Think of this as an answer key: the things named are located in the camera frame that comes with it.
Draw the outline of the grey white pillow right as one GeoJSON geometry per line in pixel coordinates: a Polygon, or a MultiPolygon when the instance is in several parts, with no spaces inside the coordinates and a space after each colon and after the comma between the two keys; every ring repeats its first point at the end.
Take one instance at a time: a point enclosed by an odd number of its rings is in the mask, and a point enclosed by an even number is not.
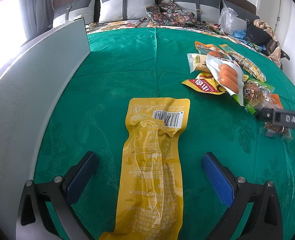
{"type": "Polygon", "coordinates": [[[171,0],[183,11],[192,12],[199,22],[217,24],[220,18],[221,0],[171,0]]]}

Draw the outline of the green tablecloth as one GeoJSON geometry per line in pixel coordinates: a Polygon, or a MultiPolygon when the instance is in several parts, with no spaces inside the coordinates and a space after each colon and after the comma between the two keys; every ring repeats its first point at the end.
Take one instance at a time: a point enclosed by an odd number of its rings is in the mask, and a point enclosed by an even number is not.
{"type": "Polygon", "coordinates": [[[125,117],[132,98],[190,100],[186,130],[179,137],[184,211],[179,239],[204,239],[223,215],[201,168],[212,152],[236,176],[251,183],[272,181],[278,193],[284,239],[295,233],[295,131],[291,138],[266,136],[264,124],[229,94],[196,92],[186,58],[195,42],[226,40],[186,30],[138,28],[88,36],[90,54],[72,77],[49,120],[35,170],[46,183],[65,174],[87,151],[96,152],[96,174],[73,209],[99,238],[115,227],[122,149],[129,134],[125,117]]]}

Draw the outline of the clear plastic bag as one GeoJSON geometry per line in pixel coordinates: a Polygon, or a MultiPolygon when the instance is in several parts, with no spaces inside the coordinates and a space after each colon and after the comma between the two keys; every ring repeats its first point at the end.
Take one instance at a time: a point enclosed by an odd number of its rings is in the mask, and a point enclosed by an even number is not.
{"type": "Polygon", "coordinates": [[[234,31],[247,30],[247,22],[238,18],[237,12],[229,7],[222,8],[218,24],[220,25],[220,29],[229,35],[234,31]]]}

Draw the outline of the black bag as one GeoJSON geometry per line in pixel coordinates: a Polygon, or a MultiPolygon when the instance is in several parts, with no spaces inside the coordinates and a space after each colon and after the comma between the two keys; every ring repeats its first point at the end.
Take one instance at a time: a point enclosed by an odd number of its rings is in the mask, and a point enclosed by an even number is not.
{"type": "Polygon", "coordinates": [[[248,24],[246,35],[244,37],[245,41],[261,46],[265,44],[267,41],[269,41],[270,39],[271,39],[271,36],[267,32],[256,27],[252,23],[248,24]]]}

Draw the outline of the blue plastic bag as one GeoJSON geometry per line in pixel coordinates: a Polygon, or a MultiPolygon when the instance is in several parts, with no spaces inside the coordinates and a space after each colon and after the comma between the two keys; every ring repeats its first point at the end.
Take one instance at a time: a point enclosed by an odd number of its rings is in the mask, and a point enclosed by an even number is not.
{"type": "Polygon", "coordinates": [[[246,36],[245,30],[235,30],[231,34],[232,37],[238,39],[238,40],[244,40],[244,37],[246,36]]]}

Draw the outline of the orange clear nut packet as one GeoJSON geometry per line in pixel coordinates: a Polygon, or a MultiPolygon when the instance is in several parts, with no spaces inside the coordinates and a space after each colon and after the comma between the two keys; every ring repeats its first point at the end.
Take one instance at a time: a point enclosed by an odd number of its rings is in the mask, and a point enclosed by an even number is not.
{"type": "MultiPolygon", "coordinates": [[[[284,109],[280,101],[278,94],[272,94],[268,102],[265,105],[266,108],[271,109],[284,109]]],[[[277,134],[281,134],[283,138],[291,139],[290,129],[283,126],[273,125],[271,122],[265,122],[266,136],[275,137],[277,134]]]]}

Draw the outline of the grey white pillow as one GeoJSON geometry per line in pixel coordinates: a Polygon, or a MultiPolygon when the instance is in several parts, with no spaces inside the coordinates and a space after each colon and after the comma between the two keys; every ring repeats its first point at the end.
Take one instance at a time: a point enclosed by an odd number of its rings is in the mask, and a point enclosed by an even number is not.
{"type": "Polygon", "coordinates": [[[67,22],[83,18],[85,24],[94,21],[94,8],[96,0],[73,0],[54,9],[52,27],[56,28],[67,22]]]}
{"type": "Polygon", "coordinates": [[[199,22],[217,24],[220,18],[221,0],[171,0],[183,11],[192,12],[199,22]]]}
{"type": "Polygon", "coordinates": [[[139,20],[147,16],[145,8],[155,0],[100,0],[100,23],[139,20]]]}

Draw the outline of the yellow red snack packet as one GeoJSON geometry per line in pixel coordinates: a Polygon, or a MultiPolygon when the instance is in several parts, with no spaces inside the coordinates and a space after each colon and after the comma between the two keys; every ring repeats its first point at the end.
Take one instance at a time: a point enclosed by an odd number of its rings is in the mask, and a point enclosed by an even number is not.
{"type": "Polygon", "coordinates": [[[194,79],[184,80],[183,85],[205,94],[221,95],[227,91],[214,79],[212,74],[200,72],[194,79]]]}

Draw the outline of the long yellow snack packet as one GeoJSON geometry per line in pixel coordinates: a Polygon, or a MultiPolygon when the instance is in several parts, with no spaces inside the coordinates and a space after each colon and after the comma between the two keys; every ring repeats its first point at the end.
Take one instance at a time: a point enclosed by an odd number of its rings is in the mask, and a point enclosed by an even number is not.
{"type": "Polygon", "coordinates": [[[183,223],[178,140],[189,109],[189,99],[130,100],[115,229],[100,239],[178,238],[183,223]]]}

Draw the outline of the grey curtain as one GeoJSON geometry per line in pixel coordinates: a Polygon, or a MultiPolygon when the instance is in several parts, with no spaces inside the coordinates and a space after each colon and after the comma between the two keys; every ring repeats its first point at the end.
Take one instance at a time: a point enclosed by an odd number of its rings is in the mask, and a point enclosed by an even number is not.
{"type": "Polygon", "coordinates": [[[48,31],[53,23],[53,0],[19,0],[27,39],[48,31]]]}

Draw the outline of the grey board panel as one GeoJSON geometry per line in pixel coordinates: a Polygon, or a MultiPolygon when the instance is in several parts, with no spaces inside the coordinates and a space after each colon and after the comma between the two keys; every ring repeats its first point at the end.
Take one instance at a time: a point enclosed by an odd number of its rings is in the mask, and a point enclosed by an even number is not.
{"type": "Polygon", "coordinates": [[[9,239],[52,112],[89,53],[80,18],[25,44],[0,77],[0,228],[9,239]]]}

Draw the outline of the grey white pillow middle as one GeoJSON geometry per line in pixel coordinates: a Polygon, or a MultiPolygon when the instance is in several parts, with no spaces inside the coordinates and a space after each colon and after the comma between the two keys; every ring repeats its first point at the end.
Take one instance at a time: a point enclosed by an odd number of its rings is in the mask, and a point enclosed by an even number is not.
{"type": "Polygon", "coordinates": [[[100,0],[100,23],[139,20],[147,16],[145,8],[155,0],[100,0]]]}

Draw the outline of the floral folded blanket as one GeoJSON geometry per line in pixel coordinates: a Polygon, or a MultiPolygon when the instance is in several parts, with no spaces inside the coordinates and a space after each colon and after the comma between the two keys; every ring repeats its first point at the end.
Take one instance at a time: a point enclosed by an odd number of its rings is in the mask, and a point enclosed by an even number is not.
{"type": "Polygon", "coordinates": [[[172,27],[194,27],[201,22],[194,18],[191,11],[182,10],[172,0],[162,0],[159,5],[154,4],[145,8],[148,18],[155,25],[172,27]]]}

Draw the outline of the green burger snack packet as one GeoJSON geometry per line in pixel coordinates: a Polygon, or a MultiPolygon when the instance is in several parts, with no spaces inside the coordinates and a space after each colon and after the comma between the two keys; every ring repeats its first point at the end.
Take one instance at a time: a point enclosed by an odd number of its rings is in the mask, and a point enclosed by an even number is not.
{"type": "Polygon", "coordinates": [[[256,79],[249,78],[243,86],[244,106],[250,114],[258,114],[268,106],[275,88],[256,79]]]}

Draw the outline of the cream biscuit packet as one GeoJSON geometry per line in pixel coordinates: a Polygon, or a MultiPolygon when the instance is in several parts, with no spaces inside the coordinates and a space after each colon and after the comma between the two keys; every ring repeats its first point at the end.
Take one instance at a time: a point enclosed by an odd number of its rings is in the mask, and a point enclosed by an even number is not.
{"type": "Polygon", "coordinates": [[[206,65],[207,55],[187,53],[187,59],[191,73],[194,71],[210,73],[210,70],[206,65]]]}

